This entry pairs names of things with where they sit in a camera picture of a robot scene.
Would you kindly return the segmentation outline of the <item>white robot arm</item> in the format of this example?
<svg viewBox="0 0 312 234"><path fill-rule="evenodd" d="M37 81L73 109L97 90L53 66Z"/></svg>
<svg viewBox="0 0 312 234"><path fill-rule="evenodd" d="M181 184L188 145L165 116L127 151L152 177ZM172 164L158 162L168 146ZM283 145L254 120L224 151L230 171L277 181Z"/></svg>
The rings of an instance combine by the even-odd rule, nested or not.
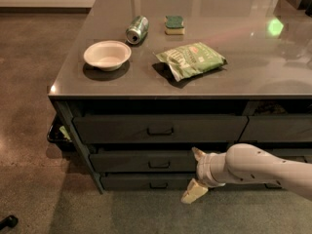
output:
<svg viewBox="0 0 312 234"><path fill-rule="evenodd" d="M181 197L191 204L210 188L231 184L265 184L281 186L312 200L312 165L276 157L251 144L232 145L225 153L205 153L192 148L196 178L192 178Z"/></svg>

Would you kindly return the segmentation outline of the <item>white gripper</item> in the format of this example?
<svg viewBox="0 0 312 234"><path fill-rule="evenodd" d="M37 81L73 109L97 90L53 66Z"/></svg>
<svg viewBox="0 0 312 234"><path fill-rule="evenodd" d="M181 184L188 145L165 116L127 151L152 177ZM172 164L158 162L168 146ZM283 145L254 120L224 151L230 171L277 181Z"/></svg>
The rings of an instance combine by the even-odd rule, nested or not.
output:
<svg viewBox="0 0 312 234"><path fill-rule="evenodd" d="M224 183L217 181L213 176L213 172L215 171L214 165L223 164L224 156L216 153L207 154L197 147L193 147L192 152L197 161L197 178L201 183L195 178L190 180L186 191L181 197L181 202L183 204L191 204L204 196L209 191L208 187L214 188L224 186Z"/></svg>

